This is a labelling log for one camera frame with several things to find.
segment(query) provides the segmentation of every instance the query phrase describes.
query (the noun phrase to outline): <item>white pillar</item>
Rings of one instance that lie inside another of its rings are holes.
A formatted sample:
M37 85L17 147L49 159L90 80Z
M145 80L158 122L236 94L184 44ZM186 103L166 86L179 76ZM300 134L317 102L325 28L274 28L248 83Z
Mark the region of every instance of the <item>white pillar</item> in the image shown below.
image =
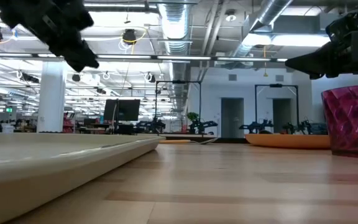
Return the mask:
M66 63L44 62L42 64L38 133L63 131L66 77Z

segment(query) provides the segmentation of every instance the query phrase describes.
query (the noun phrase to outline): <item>orange tray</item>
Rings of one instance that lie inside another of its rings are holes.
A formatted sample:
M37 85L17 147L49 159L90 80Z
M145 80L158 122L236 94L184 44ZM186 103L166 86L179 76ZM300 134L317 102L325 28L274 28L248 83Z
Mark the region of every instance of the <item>orange tray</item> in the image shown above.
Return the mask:
M328 135L246 134L246 139L255 146L263 147L330 149Z

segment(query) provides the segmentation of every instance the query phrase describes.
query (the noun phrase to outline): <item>doorway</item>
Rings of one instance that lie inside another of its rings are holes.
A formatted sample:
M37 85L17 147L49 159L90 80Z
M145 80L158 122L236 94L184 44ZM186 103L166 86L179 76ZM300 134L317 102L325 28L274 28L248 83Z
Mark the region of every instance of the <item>doorway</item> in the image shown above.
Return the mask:
M280 133L291 122L291 99L273 99L273 130Z
M244 131L239 129L244 124L243 98L222 98L221 116L222 138L244 138Z

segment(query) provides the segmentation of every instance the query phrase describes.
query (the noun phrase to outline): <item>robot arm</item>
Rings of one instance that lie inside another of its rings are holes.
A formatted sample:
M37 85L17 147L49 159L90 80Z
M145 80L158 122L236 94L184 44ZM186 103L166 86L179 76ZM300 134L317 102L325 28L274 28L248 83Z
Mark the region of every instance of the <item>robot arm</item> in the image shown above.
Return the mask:
M330 42L316 52L287 60L285 65L307 73L312 80L358 74L358 11L334 21L326 33Z
M77 72L99 67L96 55L81 39L80 31L93 25L82 0L0 0L0 11L11 29L21 24Z

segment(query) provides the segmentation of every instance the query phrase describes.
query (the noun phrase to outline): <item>magenta cup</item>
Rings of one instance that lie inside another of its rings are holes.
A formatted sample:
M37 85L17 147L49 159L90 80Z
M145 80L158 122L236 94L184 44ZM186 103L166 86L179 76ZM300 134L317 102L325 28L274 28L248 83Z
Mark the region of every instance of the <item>magenta cup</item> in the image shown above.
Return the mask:
M358 86L327 90L321 96L333 154L358 157Z

